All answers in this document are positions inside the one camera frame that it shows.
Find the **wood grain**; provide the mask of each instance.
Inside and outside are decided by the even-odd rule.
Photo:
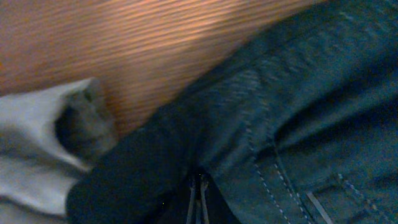
[[[2,0],[0,95],[98,77],[125,135],[314,0]]]

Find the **black fabric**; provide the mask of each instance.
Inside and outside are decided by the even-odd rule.
[[[163,203],[187,195],[179,186],[199,167],[217,189],[214,223],[324,223],[308,194],[335,223],[396,223],[397,62],[396,1],[291,17],[104,156],[70,192],[70,223],[185,220],[187,198]]]

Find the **zipper pull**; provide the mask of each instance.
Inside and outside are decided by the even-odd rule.
[[[197,184],[195,182],[195,177],[191,177],[190,185],[189,185],[189,188],[191,190],[191,196],[189,199],[189,207],[188,207],[186,224],[192,224],[193,206],[195,205],[196,187],[197,187]]]
[[[205,174],[200,175],[200,199],[201,199],[201,207],[203,212],[203,221],[205,224],[209,224],[209,214],[207,211],[206,205],[206,190],[209,186],[208,178]]]

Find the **pocket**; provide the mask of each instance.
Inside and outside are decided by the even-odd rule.
[[[299,192],[317,223],[394,223],[341,174],[302,186]]]

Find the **wooden surface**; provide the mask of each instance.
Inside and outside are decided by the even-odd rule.
[[[1,0],[0,95],[98,77],[121,135],[314,0]]]

